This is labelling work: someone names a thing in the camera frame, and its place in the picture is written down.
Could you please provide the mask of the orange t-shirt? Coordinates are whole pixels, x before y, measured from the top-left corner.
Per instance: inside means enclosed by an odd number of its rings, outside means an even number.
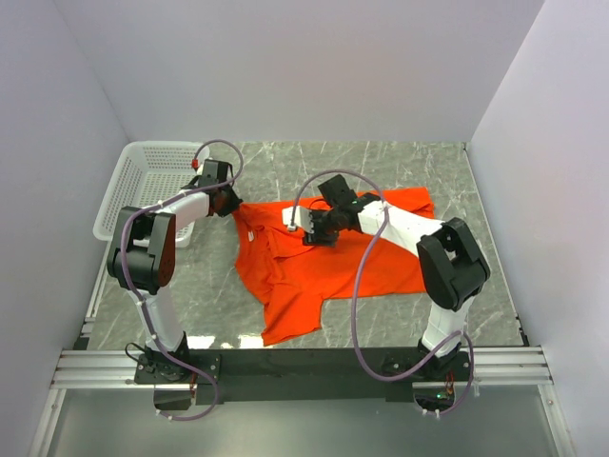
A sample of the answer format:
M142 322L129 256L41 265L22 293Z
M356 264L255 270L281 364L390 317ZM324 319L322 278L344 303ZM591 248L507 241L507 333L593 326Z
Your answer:
M400 209L434 218L426 188L391 189L388 202ZM288 232L282 209L291 201L242 203L232 213L239 237L236 270L246 289L264 306L265 347L307 335L322 327L328 299L352 296L361 258L370 235L343 231L334 248L309 247L300 232ZM380 240L367 259L360 297L424 292L416 257Z

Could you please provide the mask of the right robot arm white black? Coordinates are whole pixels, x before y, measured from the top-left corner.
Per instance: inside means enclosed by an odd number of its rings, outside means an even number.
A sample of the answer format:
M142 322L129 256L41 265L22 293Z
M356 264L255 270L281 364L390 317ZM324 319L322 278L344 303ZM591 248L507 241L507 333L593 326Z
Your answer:
M331 246L340 231L355 230L372 238L366 254L385 240L418 259L424 290L432 301L418 362L400 374L381 375L367 364L360 347L354 350L363 370L376 380L397 382L418 371L438 380L451 368L466 337L468 311L489 279L490 267L462 219L440 221L400 209L386 200L381 189L357 195L345 175L341 169L325 172L328 179L319 191L327 210L307 209L295 201L283 209L283 223L290 231L301 229L304 243L310 246Z

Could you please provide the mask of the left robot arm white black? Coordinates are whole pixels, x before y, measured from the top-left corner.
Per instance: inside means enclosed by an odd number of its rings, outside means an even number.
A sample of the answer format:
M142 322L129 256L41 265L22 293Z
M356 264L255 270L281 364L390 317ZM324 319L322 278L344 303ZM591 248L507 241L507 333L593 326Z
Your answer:
M141 364L171 383L184 380L190 370L187 336L169 288L177 232L202 218L228 216L242 203L231 164L206 159L192 165L194 177L176 195L143 209L120 209L107 259L109 276L128 291L145 329Z

